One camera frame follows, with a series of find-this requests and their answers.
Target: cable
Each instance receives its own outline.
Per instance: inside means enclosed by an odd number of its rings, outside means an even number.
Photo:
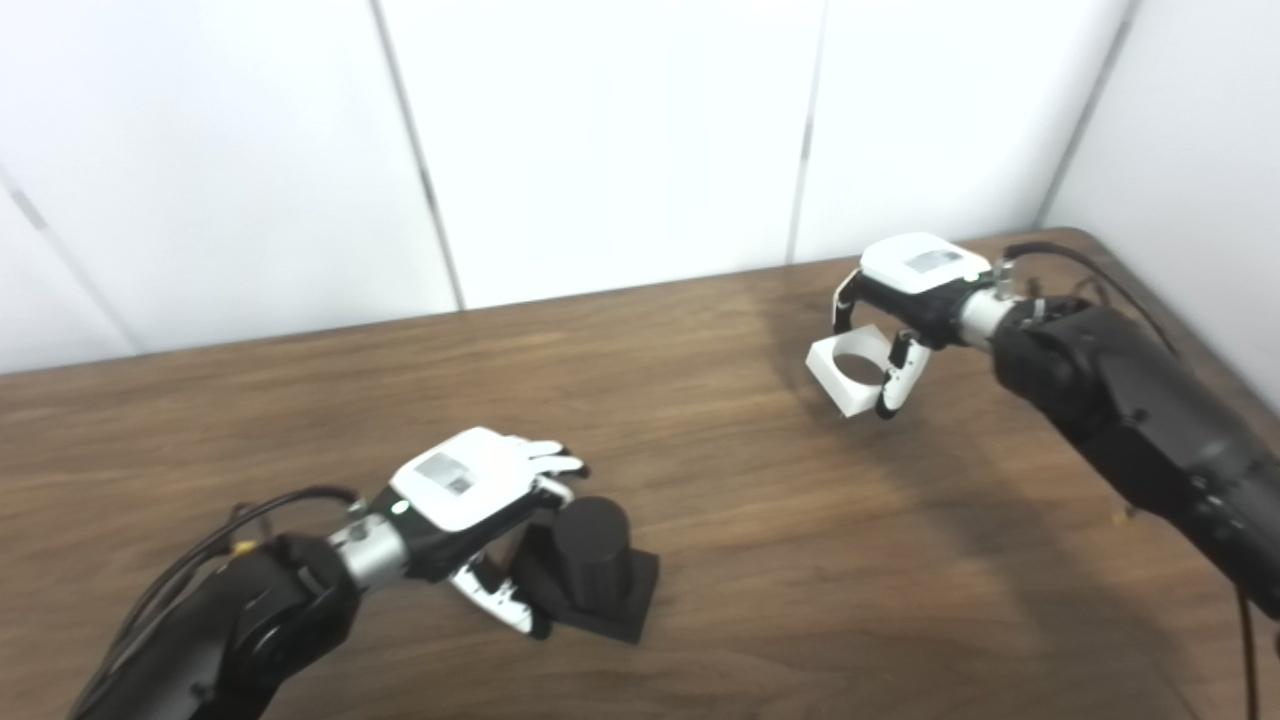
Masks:
[[[1249,598],[1239,585],[1235,588],[1235,605],[1240,611],[1240,641],[1244,647],[1244,702],[1248,720],[1258,720],[1258,656],[1253,647],[1253,611]]]
[[[88,683],[84,684],[84,689],[82,689],[79,696],[76,697],[76,702],[72,703],[72,710],[67,715],[68,720],[76,720],[88,706],[93,703],[95,700],[97,700],[96,696],[99,691],[115,666],[124,657],[125,652],[138,641],[138,638],[142,637],[142,634],[146,633],[152,623],[160,619],[166,609],[166,605],[172,603],[178,597],[182,588],[186,587],[186,584],[195,577],[195,571],[221,552],[227,544],[227,538],[232,533],[253,520],[265,516],[273,510],[278,510],[293,502],[312,498],[338,500],[349,507],[360,501],[360,493],[337,486],[311,486],[293,492],[287,492],[273,497],[261,505],[255,505],[243,512],[237,512],[237,515],[228,520],[221,528],[205,536],[205,538],[192,546],[178,560],[169,565],[169,568],[160,573],[160,577],[157,577],[147,587],[147,589],[143,591],[142,596],[133,603],[133,607],[129,609],[129,612],[124,616],[124,621],[120,624],[120,628],[115,632],[115,637],[111,638],[111,643],[108,647],[106,655],[102,657],[102,662],[90,676]],[[174,582],[174,579],[180,579],[182,582],[170,588],[169,585]],[[164,603],[155,603],[156,610],[146,615],[146,623],[140,623],[146,610],[152,606],[157,597],[160,597]]]
[[[1111,291],[1107,290],[1106,283],[1098,279],[1098,275],[1089,275],[1080,282],[1071,286],[1071,295],[1078,295],[1087,287],[1093,287],[1093,292],[1098,295],[1098,302],[1103,307],[1111,307]]]
[[[1151,325],[1151,329],[1156,333],[1156,337],[1160,338],[1160,342],[1165,345],[1165,348],[1169,350],[1170,355],[1181,359],[1178,348],[1174,347],[1172,341],[1169,340],[1169,334],[1165,332],[1164,325],[1156,320],[1156,318],[1142,305],[1142,302],[1138,302],[1138,299],[1135,299],[1128,288],[1107,274],[1107,272],[1098,266],[1098,264],[1094,263],[1088,255],[1053,242],[1019,242],[1005,249],[1005,258],[1007,260],[1014,260],[1024,255],[1057,255],[1060,258],[1066,258],[1078,265],[1088,268],[1094,275],[1102,278],[1107,282],[1107,284],[1115,288],[1115,291],[1120,293],[1120,297],[1124,297],[1129,305],[1133,305],[1134,310],[1142,315],[1142,319]]]

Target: robotic hand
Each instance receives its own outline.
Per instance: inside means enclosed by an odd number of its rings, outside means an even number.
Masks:
[[[1032,252],[1065,255],[1106,278],[1088,258],[1051,243],[1006,249],[998,270],[928,233],[867,249],[836,291],[833,325],[850,332],[858,301],[906,324],[884,363],[877,414],[899,411],[933,351],[989,352],[1000,384],[1039,410],[1132,506],[1171,523],[1280,620],[1276,457],[1172,346],[1160,347],[1125,315],[1074,296],[1014,296],[1014,260]]]
[[[572,502],[557,478],[588,474],[557,442],[472,428],[404,464],[367,509],[353,492],[325,487],[256,506],[251,515],[335,497],[353,520],[328,539],[280,534],[228,547],[247,516],[209,536],[134,607],[69,717],[260,717],[285,679],[347,638],[362,596],[401,578],[448,579],[494,618],[545,638],[549,620],[484,548],[539,510]],[[230,561],[168,606],[200,564],[228,550]],[[168,602],[142,620],[156,597]]]

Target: wooden table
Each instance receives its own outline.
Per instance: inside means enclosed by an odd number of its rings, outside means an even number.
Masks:
[[[1079,233],[1037,237],[1116,266]],[[1243,717],[1228,584],[1161,521],[1115,527],[1106,483],[986,356],[936,356],[891,423],[837,416],[803,360],[851,266],[0,378],[0,717],[59,717],[141,588],[233,502],[314,482],[371,495],[477,424],[571,445],[595,469],[581,491],[662,555],[641,646],[534,642],[410,584],[367,600],[269,717]],[[1033,272],[1050,291],[1078,277]]]

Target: white robotic hand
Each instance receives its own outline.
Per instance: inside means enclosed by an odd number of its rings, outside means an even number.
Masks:
[[[874,327],[854,329],[859,302],[906,325],[892,346]],[[893,236],[868,247],[860,266],[836,288],[836,336],[815,342],[805,364],[846,416],[874,405],[877,415],[888,419],[906,402],[934,351],[951,345],[987,350],[1012,305],[996,286],[986,258],[929,233]],[[859,348],[852,354],[884,369],[879,388],[840,373],[832,352],[841,348]]]
[[[549,624],[485,557],[485,546],[573,492],[558,478],[590,474],[554,441],[471,428],[406,462],[370,505],[366,528],[330,538],[362,588],[394,577],[448,579],[494,618],[534,635]]]

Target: black cylinder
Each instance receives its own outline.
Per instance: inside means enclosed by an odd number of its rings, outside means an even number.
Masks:
[[[579,610],[616,616],[631,592],[631,525],[612,500],[584,497],[559,512],[552,528],[561,574]]]

